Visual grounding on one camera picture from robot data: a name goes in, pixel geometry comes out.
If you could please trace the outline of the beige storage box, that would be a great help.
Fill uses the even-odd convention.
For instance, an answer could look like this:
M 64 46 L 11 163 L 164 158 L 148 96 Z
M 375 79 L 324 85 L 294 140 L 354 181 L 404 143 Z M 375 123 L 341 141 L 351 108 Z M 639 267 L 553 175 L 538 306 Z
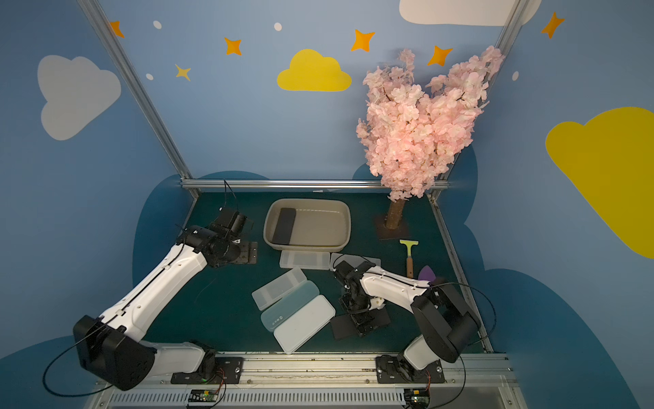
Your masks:
M 296 221 L 289 245 L 271 242 L 282 208 L 296 209 Z M 264 241 L 274 250 L 298 252 L 338 252 L 349 242 L 351 212 L 347 204 L 331 199 L 279 199 L 268 209 L 263 229 Z

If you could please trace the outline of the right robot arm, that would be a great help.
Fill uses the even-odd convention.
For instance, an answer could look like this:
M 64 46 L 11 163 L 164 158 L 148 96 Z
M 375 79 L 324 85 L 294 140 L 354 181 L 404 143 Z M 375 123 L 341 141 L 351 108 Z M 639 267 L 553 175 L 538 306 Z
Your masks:
M 393 274 L 365 261 L 354 267 L 346 261 L 333 268 L 344 294 L 343 315 L 330 322 L 334 338 L 364 337 L 390 324 L 385 307 L 392 303 L 413 314 L 420 336 L 401 354 L 406 364 L 423 370 L 434 361 L 455 363 L 481 320 L 459 293 L 457 282 L 419 281 Z

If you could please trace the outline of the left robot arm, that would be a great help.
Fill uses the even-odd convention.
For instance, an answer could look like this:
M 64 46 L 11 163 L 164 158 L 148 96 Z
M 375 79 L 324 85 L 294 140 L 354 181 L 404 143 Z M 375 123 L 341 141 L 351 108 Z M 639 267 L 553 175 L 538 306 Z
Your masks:
M 185 228 L 163 260 L 126 296 L 97 318 L 81 318 L 73 327 L 81 368 L 122 391 L 167 374 L 202 383 L 216 380 L 216 352 L 211 347 L 154 344 L 145 337 L 196 274 L 235 263 L 245 254 L 248 244 L 241 236 L 246 222 L 241 212 L 223 207 L 209 226 Z

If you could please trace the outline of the white pencil case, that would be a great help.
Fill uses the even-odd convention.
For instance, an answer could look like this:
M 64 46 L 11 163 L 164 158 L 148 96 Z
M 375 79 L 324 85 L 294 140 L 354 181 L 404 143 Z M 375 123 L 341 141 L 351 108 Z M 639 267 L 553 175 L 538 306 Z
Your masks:
M 336 310 L 323 295 L 318 295 L 274 330 L 274 337 L 285 354 L 294 354 L 321 331 Z

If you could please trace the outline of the dark grey pencil case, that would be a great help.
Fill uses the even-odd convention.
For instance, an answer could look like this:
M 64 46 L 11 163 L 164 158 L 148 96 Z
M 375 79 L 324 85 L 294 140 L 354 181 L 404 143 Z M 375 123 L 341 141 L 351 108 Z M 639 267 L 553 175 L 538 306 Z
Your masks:
M 275 245 L 289 245 L 296 221 L 296 209 L 282 208 L 279 212 L 277 224 L 271 242 Z

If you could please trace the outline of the black pencil case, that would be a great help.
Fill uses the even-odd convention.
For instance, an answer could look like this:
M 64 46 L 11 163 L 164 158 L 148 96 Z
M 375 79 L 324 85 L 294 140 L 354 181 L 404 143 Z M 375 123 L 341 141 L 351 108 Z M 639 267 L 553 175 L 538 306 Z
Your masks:
M 339 315 L 330 320 L 330 327 L 335 340 L 352 336 L 366 337 L 371 332 L 390 325 L 391 320 L 386 308 L 355 311 Z

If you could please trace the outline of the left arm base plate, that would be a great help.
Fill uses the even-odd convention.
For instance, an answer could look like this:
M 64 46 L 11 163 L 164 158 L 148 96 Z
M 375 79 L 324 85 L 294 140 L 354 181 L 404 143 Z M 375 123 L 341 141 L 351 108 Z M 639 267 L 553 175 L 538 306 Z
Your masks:
M 193 373 L 174 373 L 172 384 L 238 384 L 242 374 L 242 357 L 213 356 L 204 360 Z

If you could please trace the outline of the clear frosted pencil case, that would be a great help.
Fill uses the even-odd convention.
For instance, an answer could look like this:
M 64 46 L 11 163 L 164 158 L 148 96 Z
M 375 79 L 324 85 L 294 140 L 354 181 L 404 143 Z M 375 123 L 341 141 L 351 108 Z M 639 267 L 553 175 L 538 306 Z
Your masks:
M 271 307 L 283 297 L 292 293 L 307 280 L 304 272 L 294 268 L 282 274 L 265 286 L 252 292 L 251 296 L 260 311 Z

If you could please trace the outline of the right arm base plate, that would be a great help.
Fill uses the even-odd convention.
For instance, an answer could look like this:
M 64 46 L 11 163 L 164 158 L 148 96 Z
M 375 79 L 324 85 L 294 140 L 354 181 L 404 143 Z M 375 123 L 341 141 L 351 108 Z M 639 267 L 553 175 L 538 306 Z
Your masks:
M 425 369 L 417 370 L 406 360 L 396 355 L 383 354 L 376 356 L 376 376 L 378 383 L 444 383 L 446 381 L 440 360 L 427 365 Z

